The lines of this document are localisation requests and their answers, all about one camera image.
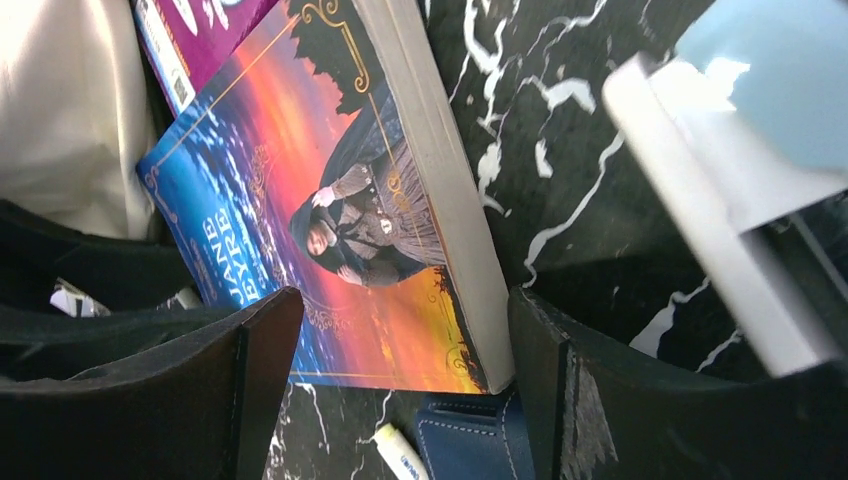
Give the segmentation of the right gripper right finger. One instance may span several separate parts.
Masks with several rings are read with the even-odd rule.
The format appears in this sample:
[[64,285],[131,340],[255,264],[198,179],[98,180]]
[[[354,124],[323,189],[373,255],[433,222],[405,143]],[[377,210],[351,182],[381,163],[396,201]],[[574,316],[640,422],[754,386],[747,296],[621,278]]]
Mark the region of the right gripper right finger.
[[514,288],[508,326],[540,479],[843,479],[847,366],[754,383],[647,356]]

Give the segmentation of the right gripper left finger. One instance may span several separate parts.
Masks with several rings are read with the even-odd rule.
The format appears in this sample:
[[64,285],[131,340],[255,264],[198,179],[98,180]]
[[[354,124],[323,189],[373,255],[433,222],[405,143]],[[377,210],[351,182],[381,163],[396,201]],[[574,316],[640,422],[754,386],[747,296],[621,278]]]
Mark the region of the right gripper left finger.
[[300,334],[286,287],[241,310],[1,310],[5,479],[259,479]]

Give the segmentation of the beige canvas backpack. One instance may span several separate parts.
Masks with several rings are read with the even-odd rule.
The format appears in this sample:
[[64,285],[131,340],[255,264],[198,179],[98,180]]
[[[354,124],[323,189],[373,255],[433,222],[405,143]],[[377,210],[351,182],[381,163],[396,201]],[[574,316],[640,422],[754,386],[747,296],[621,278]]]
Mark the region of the beige canvas backpack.
[[135,168],[155,140],[126,1],[1,5],[1,196],[62,226],[147,240]]

